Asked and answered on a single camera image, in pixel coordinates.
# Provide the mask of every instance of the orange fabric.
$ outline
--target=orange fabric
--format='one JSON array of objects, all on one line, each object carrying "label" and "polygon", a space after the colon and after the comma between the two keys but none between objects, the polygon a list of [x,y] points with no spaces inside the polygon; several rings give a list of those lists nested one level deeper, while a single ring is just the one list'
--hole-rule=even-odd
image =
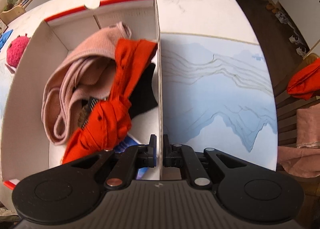
[{"label": "orange fabric", "polygon": [[320,59],[293,75],[287,87],[287,93],[296,98],[308,100],[320,90]]},{"label": "orange fabric", "polygon": [[114,148],[131,128],[129,96],[155,55],[157,44],[147,40],[120,39],[115,50],[117,64],[110,96],[98,102],[84,129],[78,128],[68,141],[62,163],[82,158],[105,148]]}]

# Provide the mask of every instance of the metal screw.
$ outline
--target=metal screw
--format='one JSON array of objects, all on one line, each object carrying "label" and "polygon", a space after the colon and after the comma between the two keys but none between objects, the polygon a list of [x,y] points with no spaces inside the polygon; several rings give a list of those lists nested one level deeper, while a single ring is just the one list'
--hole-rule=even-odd
[{"label": "metal screw", "polygon": [[122,180],[119,178],[110,178],[107,180],[108,186],[120,186],[122,184]]},{"label": "metal screw", "polygon": [[198,186],[206,186],[210,184],[210,180],[206,177],[198,177],[195,179],[195,184]]}]

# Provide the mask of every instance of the cardboard box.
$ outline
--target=cardboard box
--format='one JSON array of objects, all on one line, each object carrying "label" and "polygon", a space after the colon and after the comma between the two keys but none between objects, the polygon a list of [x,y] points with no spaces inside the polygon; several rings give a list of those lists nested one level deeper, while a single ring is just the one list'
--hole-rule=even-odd
[{"label": "cardboard box", "polygon": [[99,6],[82,6],[45,19],[36,29],[17,68],[3,119],[1,171],[4,181],[14,184],[23,178],[58,166],[66,145],[49,143],[41,121],[44,86],[63,59],[84,39],[99,29],[119,21],[132,30],[132,39],[158,42],[153,59],[157,65],[152,81],[159,107],[137,116],[130,134],[148,144],[157,136],[157,167],[147,179],[160,179],[162,149],[162,100],[160,37],[156,0],[104,0]]}]

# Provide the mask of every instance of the pink pom pom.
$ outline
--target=pink pom pom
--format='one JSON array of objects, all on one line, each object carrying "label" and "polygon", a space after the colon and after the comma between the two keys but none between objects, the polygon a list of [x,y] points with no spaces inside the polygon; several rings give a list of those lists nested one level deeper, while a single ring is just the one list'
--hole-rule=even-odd
[{"label": "pink pom pom", "polygon": [[25,36],[18,36],[15,38],[7,49],[7,63],[8,65],[17,68],[22,57],[22,54],[29,43],[30,38]]}]

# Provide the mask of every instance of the pink knit fabric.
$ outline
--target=pink knit fabric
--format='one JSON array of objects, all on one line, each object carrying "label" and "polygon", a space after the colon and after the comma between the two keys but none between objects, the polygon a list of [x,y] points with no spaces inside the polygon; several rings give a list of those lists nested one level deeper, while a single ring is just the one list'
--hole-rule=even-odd
[{"label": "pink knit fabric", "polygon": [[297,110],[297,148],[278,146],[278,163],[289,174],[320,176],[320,104]]},{"label": "pink knit fabric", "polygon": [[18,36],[15,38],[7,49],[7,64],[11,67],[18,67],[20,59],[23,55],[25,48],[29,43],[30,38],[25,36]]},{"label": "pink knit fabric", "polygon": [[77,127],[81,100],[109,96],[116,72],[115,47],[131,38],[122,22],[83,41],[50,76],[44,87],[41,118],[50,142],[64,144]]}]

